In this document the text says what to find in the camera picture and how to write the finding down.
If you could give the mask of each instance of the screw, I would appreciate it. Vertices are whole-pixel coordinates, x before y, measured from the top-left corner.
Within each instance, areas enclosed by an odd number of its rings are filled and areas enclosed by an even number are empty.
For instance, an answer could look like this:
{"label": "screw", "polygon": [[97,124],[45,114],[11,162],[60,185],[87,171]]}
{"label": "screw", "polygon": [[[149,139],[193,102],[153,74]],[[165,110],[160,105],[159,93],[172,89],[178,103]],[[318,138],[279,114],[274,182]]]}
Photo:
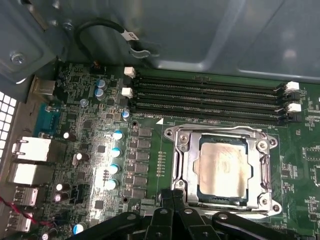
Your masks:
{"label": "screw", "polygon": [[74,26],[70,22],[65,22],[62,26],[67,31],[72,31],[74,29]]}
{"label": "screw", "polygon": [[51,20],[50,23],[55,27],[58,27],[58,25],[59,25],[57,20]]}
{"label": "screw", "polygon": [[171,136],[172,135],[172,130],[168,130],[168,131],[166,131],[166,134],[168,135],[168,136]]}
{"label": "screw", "polygon": [[270,140],[270,144],[271,144],[272,146],[275,146],[275,145],[277,145],[277,141],[274,140],[274,139],[271,139],[271,140]]}
{"label": "screw", "polygon": [[11,56],[11,62],[16,65],[24,64],[26,57],[22,53],[15,53]]}
{"label": "screw", "polygon": [[190,209],[190,208],[187,208],[186,210],[184,210],[184,212],[186,214],[192,214],[193,213],[192,209]]}
{"label": "screw", "polygon": [[186,143],[188,142],[189,138],[188,138],[187,135],[182,134],[182,135],[179,136],[179,140],[180,140],[180,142],[181,142],[182,144],[186,144]]}
{"label": "screw", "polygon": [[227,215],[225,215],[224,213],[219,214],[219,218],[221,218],[222,220],[226,220],[228,218]]}
{"label": "screw", "polygon": [[136,216],[135,215],[129,215],[126,219],[133,220],[133,219],[136,219]]}
{"label": "screw", "polygon": [[166,209],[162,209],[162,210],[160,211],[160,213],[161,213],[161,214],[167,214],[168,211],[167,211]]}
{"label": "screw", "polygon": [[278,205],[273,205],[273,210],[274,210],[275,212],[279,212],[280,207],[279,207]]}
{"label": "screw", "polygon": [[88,106],[88,104],[89,104],[89,101],[87,99],[83,98],[80,100],[81,107],[86,107],[86,106]]}
{"label": "screw", "polygon": [[263,151],[267,149],[268,144],[265,141],[259,141],[257,147],[259,150]]}
{"label": "screw", "polygon": [[60,1],[54,0],[52,3],[52,7],[54,7],[55,9],[60,9]]}

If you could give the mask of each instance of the black capacitor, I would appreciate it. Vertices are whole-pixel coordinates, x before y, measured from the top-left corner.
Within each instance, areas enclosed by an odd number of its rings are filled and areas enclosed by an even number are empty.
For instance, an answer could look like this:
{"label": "black capacitor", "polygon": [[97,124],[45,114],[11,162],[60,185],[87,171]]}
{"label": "black capacitor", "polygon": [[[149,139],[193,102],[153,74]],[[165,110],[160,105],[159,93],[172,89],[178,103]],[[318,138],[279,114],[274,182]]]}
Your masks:
{"label": "black capacitor", "polygon": [[42,240],[51,240],[55,238],[58,235],[58,230],[55,228],[51,228],[49,231],[42,234],[41,239]]}
{"label": "black capacitor", "polygon": [[68,140],[70,142],[75,142],[77,140],[77,137],[76,135],[74,135],[72,132],[69,132],[69,131],[66,131],[64,134],[63,134],[63,138],[65,140]]}
{"label": "black capacitor", "polygon": [[55,186],[55,190],[57,191],[68,191],[70,190],[71,186],[69,183],[65,182],[65,183],[58,183],[56,186]]}
{"label": "black capacitor", "polygon": [[59,203],[59,202],[62,202],[62,201],[65,201],[69,199],[69,194],[67,192],[57,192],[55,195],[54,195],[54,198],[53,200],[56,202],[56,203]]}
{"label": "black capacitor", "polygon": [[79,152],[76,154],[75,158],[78,161],[89,161],[90,155],[88,153]]}

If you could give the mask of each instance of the silver capacitor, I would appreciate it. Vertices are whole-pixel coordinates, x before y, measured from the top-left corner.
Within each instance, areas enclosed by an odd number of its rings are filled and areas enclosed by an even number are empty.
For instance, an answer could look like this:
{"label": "silver capacitor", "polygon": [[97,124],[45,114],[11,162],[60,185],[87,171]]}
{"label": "silver capacitor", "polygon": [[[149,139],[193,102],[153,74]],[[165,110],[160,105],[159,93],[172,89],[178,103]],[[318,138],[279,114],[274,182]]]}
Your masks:
{"label": "silver capacitor", "polygon": [[103,99],[106,98],[106,93],[101,88],[97,88],[94,91],[94,95],[95,95],[96,99],[98,99],[99,101],[102,101]]}
{"label": "silver capacitor", "polygon": [[71,186],[69,183],[65,182],[65,183],[58,183],[56,186],[55,186],[55,190],[57,191],[68,191],[70,190]]}
{"label": "silver capacitor", "polygon": [[72,132],[69,132],[69,131],[66,131],[64,134],[63,134],[63,138],[65,140],[68,140],[70,142],[75,142],[77,140],[77,137],[76,135],[74,135]]}
{"label": "silver capacitor", "polygon": [[96,86],[99,88],[99,89],[102,89],[103,91],[107,90],[107,83],[105,80],[103,79],[97,79],[96,80]]}
{"label": "silver capacitor", "polygon": [[50,240],[55,238],[58,235],[58,230],[55,228],[51,228],[49,231],[45,232],[42,236],[42,240]]}
{"label": "silver capacitor", "polygon": [[79,152],[76,154],[75,158],[78,161],[89,161],[90,155],[88,153]]}
{"label": "silver capacitor", "polygon": [[130,119],[130,111],[129,109],[124,109],[121,113],[122,119],[124,121],[128,121]]}

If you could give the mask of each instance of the motherboard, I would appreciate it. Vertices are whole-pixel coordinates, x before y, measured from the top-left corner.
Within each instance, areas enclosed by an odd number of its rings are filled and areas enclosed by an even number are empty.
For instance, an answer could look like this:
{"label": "motherboard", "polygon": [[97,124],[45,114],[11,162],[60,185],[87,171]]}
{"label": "motherboard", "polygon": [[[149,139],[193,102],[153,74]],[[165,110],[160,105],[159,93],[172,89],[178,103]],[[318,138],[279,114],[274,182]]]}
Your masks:
{"label": "motherboard", "polygon": [[[196,200],[189,197],[190,206],[201,202],[201,207],[224,204],[232,209],[233,203],[243,206],[239,199],[254,198],[251,193],[257,191],[269,196],[260,202],[268,210],[259,208],[259,214],[252,215],[255,221],[301,235],[320,233],[319,85],[300,83],[296,90],[299,98],[291,105],[301,106],[299,116],[282,118],[270,114],[274,110],[264,104],[271,102],[270,89],[277,89],[280,81],[167,70],[135,71],[137,78],[148,77],[132,82],[124,75],[123,67],[95,70],[67,63],[60,68],[58,77],[68,94],[67,102],[43,104],[40,109],[34,137],[52,136],[66,144],[64,159],[54,164],[43,210],[44,220],[64,214],[55,227],[56,239],[66,239],[80,227],[90,228],[122,212],[144,216],[160,206],[161,189],[184,188],[186,184],[190,187],[190,180],[175,179],[179,175],[179,156],[189,159],[192,148],[195,152],[200,150],[201,164],[195,163],[194,172],[203,177],[194,186],[194,191],[202,195],[198,194]],[[177,81],[166,89],[170,79]],[[194,104],[206,109],[210,104],[192,95],[198,94],[197,85],[191,85],[189,92],[179,90],[183,80],[189,80],[188,84],[229,84],[230,90],[214,87],[220,97],[234,100],[228,105],[216,102],[223,113],[217,109],[205,114],[201,109],[193,111]],[[148,94],[154,91],[150,86],[153,83],[159,92],[152,96]],[[258,93],[254,95],[249,87],[245,100],[241,100],[232,89],[239,84],[251,86]],[[124,87],[129,92],[123,93]],[[176,95],[170,98],[166,92],[173,88]],[[135,89],[144,92],[137,97]],[[248,164],[245,156],[249,153],[256,158],[257,166]],[[236,166],[230,167],[230,161]],[[226,173],[233,177],[226,178]],[[264,179],[263,189],[260,182],[257,186],[253,180],[248,181],[258,176],[258,181]],[[48,231],[43,227],[38,233]]]}

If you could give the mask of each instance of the integrated circuit chip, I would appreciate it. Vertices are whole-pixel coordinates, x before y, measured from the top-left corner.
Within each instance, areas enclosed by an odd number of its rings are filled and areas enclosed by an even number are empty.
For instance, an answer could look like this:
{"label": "integrated circuit chip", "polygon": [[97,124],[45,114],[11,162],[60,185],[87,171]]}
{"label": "integrated circuit chip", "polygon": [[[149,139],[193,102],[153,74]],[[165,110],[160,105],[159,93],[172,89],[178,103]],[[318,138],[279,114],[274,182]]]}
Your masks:
{"label": "integrated circuit chip", "polygon": [[124,180],[124,183],[133,184],[134,183],[134,179],[132,177],[126,177],[125,180]]}
{"label": "integrated circuit chip", "polygon": [[76,179],[83,180],[83,179],[85,179],[85,176],[86,176],[86,173],[83,171],[80,171],[80,172],[78,172]]}
{"label": "integrated circuit chip", "polygon": [[136,141],[132,141],[129,143],[129,147],[132,149],[136,149],[138,146],[138,143]]}
{"label": "integrated circuit chip", "polygon": [[106,151],[106,146],[103,146],[103,145],[98,146],[98,149],[97,149],[98,153],[103,154],[105,151]]}
{"label": "integrated circuit chip", "polygon": [[95,225],[99,224],[99,220],[98,219],[90,219],[90,227],[93,227]]}
{"label": "integrated circuit chip", "polygon": [[139,133],[137,131],[132,131],[131,132],[131,137],[138,137]]}
{"label": "integrated circuit chip", "polygon": [[124,190],[123,191],[123,195],[126,196],[126,197],[131,197],[132,196],[132,189],[129,189],[129,190]]}
{"label": "integrated circuit chip", "polygon": [[133,199],[144,199],[146,196],[146,190],[143,188],[134,188],[132,191]]}
{"label": "integrated circuit chip", "polygon": [[116,88],[117,87],[117,81],[111,81],[109,84],[110,88]]}
{"label": "integrated circuit chip", "polygon": [[310,220],[316,221],[317,220],[317,214],[310,214]]}
{"label": "integrated circuit chip", "polygon": [[113,100],[113,99],[108,99],[108,100],[106,101],[106,104],[107,104],[108,106],[113,106],[113,105],[115,104],[115,100]]}
{"label": "integrated circuit chip", "polygon": [[200,156],[200,160],[194,162],[194,172],[199,176],[201,193],[226,198],[246,197],[251,167],[243,145],[205,142]]}
{"label": "integrated circuit chip", "polygon": [[138,141],[138,149],[149,149],[150,148],[150,141],[149,140],[141,140]]}
{"label": "integrated circuit chip", "polygon": [[283,177],[290,177],[290,171],[289,170],[282,170],[281,175]]}
{"label": "integrated circuit chip", "polygon": [[136,186],[145,186],[147,184],[147,178],[145,176],[135,176],[133,184]]}
{"label": "integrated circuit chip", "polygon": [[136,153],[136,160],[137,161],[144,161],[144,162],[149,161],[149,153],[143,152],[143,151],[138,151]]}
{"label": "integrated circuit chip", "polygon": [[69,113],[68,115],[67,115],[67,119],[70,119],[70,120],[76,120],[77,119],[77,114],[75,114],[75,113]]}
{"label": "integrated circuit chip", "polygon": [[121,113],[113,114],[113,120],[114,121],[121,121]]}
{"label": "integrated circuit chip", "polygon": [[83,123],[83,128],[84,129],[90,129],[92,127],[92,121],[85,121]]}
{"label": "integrated circuit chip", "polygon": [[136,159],[136,154],[135,154],[135,153],[129,153],[129,154],[127,155],[127,158],[128,158],[128,159],[131,159],[131,160],[135,160],[135,159]]}
{"label": "integrated circuit chip", "polygon": [[133,165],[127,165],[127,166],[126,166],[126,170],[127,170],[128,172],[133,172],[133,171],[135,170],[135,166],[133,166]]}
{"label": "integrated circuit chip", "polygon": [[101,200],[95,201],[94,208],[95,209],[103,209],[104,208],[104,201],[101,201]]}
{"label": "integrated circuit chip", "polygon": [[89,148],[89,144],[87,144],[87,143],[81,143],[80,148],[81,148],[82,150],[88,149],[88,148]]}
{"label": "integrated circuit chip", "polygon": [[140,128],[139,137],[150,138],[152,130],[150,128]]}
{"label": "integrated circuit chip", "polygon": [[148,172],[148,169],[149,169],[148,165],[137,163],[137,164],[135,165],[134,171],[135,171],[136,173],[146,174],[146,173]]}
{"label": "integrated circuit chip", "polygon": [[122,107],[128,106],[128,100],[125,99],[125,98],[120,99],[119,105],[122,106]]}

